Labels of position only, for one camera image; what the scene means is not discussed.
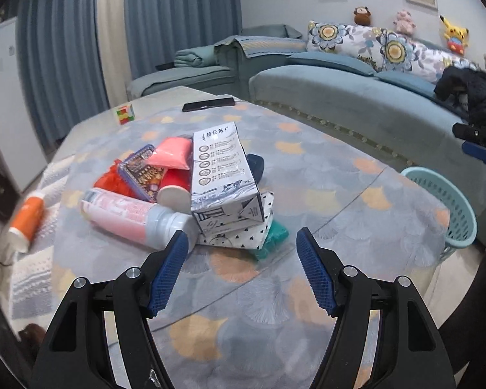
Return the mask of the pink white plastic bottle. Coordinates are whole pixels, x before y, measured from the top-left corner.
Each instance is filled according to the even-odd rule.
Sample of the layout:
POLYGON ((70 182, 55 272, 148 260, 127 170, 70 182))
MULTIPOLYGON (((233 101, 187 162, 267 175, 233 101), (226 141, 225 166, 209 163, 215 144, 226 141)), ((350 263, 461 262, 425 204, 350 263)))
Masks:
POLYGON ((85 193, 80 210, 102 230, 150 249, 165 249, 175 232, 182 231, 191 251, 200 234, 191 215, 101 188, 85 193))

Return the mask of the red paper cup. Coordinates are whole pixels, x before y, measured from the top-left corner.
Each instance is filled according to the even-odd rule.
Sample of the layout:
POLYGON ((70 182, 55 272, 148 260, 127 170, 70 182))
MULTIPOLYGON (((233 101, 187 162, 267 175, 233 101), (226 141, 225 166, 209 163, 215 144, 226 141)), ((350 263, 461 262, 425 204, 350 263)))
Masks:
POLYGON ((169 169, 160 182, 157 203, 179 213, 190 214, 191 171, 169 169))

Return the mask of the blue snack box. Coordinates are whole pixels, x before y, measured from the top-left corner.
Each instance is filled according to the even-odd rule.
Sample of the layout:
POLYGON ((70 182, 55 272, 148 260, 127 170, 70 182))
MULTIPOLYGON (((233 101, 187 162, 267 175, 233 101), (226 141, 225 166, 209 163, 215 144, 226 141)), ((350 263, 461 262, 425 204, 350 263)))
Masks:
POLYGON ((160 183, 166 170, 154 167, 146 162, 153 151, 154 146, 152 144, 141 147, 137 152, 119 163, 117 172, 137 198, 156 203, 160 183))

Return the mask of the white blue milk carton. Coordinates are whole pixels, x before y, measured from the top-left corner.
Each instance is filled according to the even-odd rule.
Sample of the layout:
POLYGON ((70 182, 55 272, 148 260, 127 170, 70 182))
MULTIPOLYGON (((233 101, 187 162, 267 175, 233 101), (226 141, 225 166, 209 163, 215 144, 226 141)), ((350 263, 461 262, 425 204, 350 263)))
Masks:
POLYGON ((191 213, 203 234, 264 222, 260 192, 233 122, 194 133, 191 213))

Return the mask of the black jacket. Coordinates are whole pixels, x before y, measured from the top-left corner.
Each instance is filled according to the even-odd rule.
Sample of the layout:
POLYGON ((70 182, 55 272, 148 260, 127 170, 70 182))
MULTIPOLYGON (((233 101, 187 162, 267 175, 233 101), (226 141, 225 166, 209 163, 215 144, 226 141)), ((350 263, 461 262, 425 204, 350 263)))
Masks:
POLYGON ((434 87, 437 99, 452 101, 455 113, 469 125, 486 125, 486 73, 450 66, 434 87))

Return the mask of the striped floor rug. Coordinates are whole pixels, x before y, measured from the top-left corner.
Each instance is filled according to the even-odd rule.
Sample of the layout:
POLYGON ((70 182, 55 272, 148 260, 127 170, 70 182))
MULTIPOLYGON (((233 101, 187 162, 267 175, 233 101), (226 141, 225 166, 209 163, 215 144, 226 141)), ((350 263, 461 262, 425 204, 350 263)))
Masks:
POLYGON ((74 157, 52 162, 43 172, 37 189, 44 194, 44 213, 30 249, 12 256, 8 296, 2 306, 13 331, 28 324, 48 327, 62 298, 53 283, 54 245, 61 201, 74 157))

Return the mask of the teal sofa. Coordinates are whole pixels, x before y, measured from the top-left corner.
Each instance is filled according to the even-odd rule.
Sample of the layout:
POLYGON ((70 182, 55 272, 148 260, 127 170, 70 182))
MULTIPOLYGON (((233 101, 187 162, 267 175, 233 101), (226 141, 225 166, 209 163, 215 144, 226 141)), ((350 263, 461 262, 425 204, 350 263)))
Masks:
POLYGON ((400 166, 430 168, 469 200, 486 243, 486 165, 467 156, 452 133, 459 117, 435 84, 336 53, 308 51, 307 33, 285 25, 257 27, 212 46, 217 65, 175 68, 174 62, 133 80, 129 99, 188 86, 231 94, 328 125, 339 137, 400 166))

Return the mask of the teal plastic basket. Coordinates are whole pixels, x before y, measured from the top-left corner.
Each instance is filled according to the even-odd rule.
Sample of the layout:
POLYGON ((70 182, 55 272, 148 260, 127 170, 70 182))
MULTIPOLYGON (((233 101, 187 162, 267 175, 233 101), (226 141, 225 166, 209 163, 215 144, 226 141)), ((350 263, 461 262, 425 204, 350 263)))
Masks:
POLYGON ((445 248, 440 256, 441 263, 459 249, 465 249, 474 243, 478 234, 477 218, 463 192, 446 177, 423 167, 408 167, 401 175, 428 191, 449 210, 449 225, 445 248))

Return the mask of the yellow pikachu plush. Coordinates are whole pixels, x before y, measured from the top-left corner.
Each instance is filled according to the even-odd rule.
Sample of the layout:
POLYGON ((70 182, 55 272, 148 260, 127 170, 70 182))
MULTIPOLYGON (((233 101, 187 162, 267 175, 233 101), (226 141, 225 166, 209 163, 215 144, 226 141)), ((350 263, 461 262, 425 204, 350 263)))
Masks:
POLYGON ((440 20, 444 26, 443 36, 449 51, 458 55, 464 55, 465 49, 468 47, 469 30, 452 25, 443 15, 440 16, 440 20))

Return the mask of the floral cushion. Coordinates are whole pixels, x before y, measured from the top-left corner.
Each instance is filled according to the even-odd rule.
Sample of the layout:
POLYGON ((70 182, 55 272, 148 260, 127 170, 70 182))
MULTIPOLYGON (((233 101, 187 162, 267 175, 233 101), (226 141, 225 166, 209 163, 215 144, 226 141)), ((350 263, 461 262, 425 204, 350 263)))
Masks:
POLYGON ((336 53, 365 62, 380 71, 384 64, 385 29, 371 26, 319 23, 307 26, 308 51, 336 53))
POLYGON ((410 74, 436 84, 448 67, 479 70, 475 62, 443 49, 431 49, 394 31, 383 30, 377 39, 383 61, 380 71, 410 74))

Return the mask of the pink plush toy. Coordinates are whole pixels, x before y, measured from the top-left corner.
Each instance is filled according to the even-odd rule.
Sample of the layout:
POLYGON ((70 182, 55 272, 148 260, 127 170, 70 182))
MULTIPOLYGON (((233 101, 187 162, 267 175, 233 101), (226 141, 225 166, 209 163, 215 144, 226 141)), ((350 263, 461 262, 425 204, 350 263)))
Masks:
POLYGON ((406 36, 413 36, 416 24, 412 20, 412 15, 407 10, 398 11, 393 21, 394 31, 406 36))

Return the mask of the orange white cup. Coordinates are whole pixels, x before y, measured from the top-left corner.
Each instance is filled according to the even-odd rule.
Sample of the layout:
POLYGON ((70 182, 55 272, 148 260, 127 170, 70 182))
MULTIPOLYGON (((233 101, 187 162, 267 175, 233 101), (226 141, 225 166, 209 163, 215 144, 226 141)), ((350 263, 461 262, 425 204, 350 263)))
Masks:
POLYGON ((27 253, 43 218, 44 194, 31 192, 13 218, 7 231, 7 242, 16 252, 27 253))

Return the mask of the patterned grey tablecloth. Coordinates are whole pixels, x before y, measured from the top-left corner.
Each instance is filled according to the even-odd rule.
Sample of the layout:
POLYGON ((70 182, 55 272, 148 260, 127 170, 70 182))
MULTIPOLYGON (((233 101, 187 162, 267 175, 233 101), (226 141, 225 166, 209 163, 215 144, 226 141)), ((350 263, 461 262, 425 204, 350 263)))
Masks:
POLYGON ((447 208, 378 160, 308 125, 254 104, 185 113, 173 108, 83 141, 59 209, 52 290, 76 277, 110 280, 143 263, 145 248, 93 228, 84 194, 116 160, 174 135, 232 122, 248 153, 265 162, 260 189, 289 238, 263 260, 199 246, 167 308, 150 328, 178 388, 306 388, 334 321, 318 307, 295 249, 309 228, 318 244, 369 277, 400 275, 425 291, 443 251, 447 208))

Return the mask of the brown monkey plush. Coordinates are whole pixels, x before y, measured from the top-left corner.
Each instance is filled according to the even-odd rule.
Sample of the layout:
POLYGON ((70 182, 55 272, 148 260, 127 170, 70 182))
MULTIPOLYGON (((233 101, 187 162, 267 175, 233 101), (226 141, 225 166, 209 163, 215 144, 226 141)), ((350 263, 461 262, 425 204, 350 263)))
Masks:
POLYGON ((354 9, 354 23, 358 26, 370 26, 371 13, 366 6, 359 6, 354 9))

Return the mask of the red plastic bag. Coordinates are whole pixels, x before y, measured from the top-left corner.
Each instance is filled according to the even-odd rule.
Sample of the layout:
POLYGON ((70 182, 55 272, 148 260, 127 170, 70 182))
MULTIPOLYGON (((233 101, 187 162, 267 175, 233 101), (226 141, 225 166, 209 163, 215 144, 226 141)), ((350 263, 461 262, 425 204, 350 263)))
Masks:
POLYGON ((132 187, 124 181, 118 172, 120 163, 121 161, 116 159, 109 170, 95 181, 94 187, 130 198, 137 198, 137 194, 132 190, 132 187))

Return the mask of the teal crumpled wrapper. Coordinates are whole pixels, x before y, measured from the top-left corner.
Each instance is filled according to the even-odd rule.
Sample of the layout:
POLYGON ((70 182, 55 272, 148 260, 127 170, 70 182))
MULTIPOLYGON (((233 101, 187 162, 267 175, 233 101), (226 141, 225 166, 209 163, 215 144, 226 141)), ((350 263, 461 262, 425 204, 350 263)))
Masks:
POLYGON ((274 253, 288 237, 288 229, 273 219, 263 245, 260 249, 251 250, 250 253, 255 259, 264 260, 274 253))

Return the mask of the pink paper pouch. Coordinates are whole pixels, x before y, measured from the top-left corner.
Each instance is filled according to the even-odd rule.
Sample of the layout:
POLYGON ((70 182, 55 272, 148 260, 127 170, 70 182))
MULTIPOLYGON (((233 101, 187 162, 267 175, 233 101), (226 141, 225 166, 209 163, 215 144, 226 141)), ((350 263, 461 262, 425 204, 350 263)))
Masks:
POLYGON ((188 137, 169 137, 153 150, 146 164, 163 169, 188 171, 193 141, 188 137))

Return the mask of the colourful puzzle cube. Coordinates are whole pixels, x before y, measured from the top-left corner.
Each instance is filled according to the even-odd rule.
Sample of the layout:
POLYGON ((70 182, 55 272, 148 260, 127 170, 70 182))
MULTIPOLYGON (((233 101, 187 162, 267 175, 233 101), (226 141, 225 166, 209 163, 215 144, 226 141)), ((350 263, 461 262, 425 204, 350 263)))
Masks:
POLYGON ((132 104, 124 104, 114 109, 115 118, 119 125, 126 125, 135 120, 132 104))

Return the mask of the white refrigerator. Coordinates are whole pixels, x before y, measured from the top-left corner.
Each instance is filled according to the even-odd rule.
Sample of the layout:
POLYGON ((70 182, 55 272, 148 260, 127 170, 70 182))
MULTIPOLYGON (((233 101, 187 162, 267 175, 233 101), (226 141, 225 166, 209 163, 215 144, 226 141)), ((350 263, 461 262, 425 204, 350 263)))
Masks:
POLYGON ((0 163, 20 193, 47 166, 23 95, 15 18, 0 23, 0 163))

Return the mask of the black smartphone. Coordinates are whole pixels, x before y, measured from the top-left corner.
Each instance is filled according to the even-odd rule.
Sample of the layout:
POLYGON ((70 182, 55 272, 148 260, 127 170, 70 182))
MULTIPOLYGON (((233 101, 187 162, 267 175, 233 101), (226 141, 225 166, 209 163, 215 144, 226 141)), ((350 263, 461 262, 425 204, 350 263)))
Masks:
POLYGON ((222 98, 222 99, 210 99, 205 101, 197 101, 184 104, 182 111, 183 112, 196 112, 201 110, 207 110, 216 107, 223 107, 223 106, 235 106, 236 101, 234 98, 222 98))

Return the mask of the folded teal blanket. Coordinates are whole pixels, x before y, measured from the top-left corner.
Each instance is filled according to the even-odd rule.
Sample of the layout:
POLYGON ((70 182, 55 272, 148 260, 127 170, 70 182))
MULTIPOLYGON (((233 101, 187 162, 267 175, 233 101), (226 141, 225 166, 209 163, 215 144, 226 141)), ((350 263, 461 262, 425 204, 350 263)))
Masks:
POLYGON ((216 65, 217 60, 212 45, 181 49, 174 56, 175 68, 206 68, 216 65))

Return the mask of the blue curtain right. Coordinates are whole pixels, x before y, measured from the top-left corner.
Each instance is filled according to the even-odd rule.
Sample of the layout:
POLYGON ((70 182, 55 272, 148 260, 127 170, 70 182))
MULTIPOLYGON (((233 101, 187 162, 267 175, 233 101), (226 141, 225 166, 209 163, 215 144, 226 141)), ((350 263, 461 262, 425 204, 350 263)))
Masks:
POLYGON ((242 28, 240 0, 124 0, 134 79, 174 59, 175 52, 214 44, 242 28))

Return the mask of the blue curtain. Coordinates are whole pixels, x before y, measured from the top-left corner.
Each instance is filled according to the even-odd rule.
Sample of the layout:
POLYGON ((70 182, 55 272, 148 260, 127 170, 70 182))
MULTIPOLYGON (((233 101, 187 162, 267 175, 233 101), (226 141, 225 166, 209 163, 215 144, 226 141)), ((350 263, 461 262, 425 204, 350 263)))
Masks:
POLYGON ((45 148, 109 108, 96 0, 9 0, 25 99, 45 148))
POLYGON ((240 0, 124 0, 134 79, 174 59, 175 52, 214 44, 242 28, 240 0))

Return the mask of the blue curtain left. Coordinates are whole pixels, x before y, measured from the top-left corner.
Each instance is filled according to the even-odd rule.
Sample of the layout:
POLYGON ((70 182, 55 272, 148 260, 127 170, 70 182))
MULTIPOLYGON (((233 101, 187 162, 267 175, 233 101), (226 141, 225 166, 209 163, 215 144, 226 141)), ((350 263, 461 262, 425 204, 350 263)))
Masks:
POLYGON ((96 0, 9 0, 25 99, 45 148, 109 108, 96 0))

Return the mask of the cream sheer curtain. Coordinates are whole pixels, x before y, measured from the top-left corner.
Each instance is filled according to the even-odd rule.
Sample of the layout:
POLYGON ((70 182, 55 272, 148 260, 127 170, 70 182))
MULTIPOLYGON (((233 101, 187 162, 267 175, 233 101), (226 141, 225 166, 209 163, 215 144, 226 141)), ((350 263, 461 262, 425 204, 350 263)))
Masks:
POLYGON ((132 81, 124 0, 96 0, 96 26, 101 69, 110 107, 128 101, 132 81))

